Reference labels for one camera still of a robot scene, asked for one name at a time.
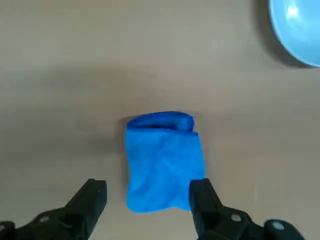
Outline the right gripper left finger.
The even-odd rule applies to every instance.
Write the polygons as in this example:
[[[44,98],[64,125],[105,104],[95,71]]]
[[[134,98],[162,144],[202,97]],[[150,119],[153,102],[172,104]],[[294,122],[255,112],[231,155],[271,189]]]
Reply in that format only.
[[[64,207],[44,211],[28,224],[16,227],[0,222],[2,240],[87,240],[108,201],[107,183],[88,179]]]

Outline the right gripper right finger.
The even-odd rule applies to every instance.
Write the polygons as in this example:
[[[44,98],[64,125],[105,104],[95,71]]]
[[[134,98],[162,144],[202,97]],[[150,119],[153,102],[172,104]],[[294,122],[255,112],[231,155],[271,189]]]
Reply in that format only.
[[[189,204],[199,240],[303,240],[289,222],[269,219],[263,226],[244,211],[224,206],[209,179],[192,180]]]

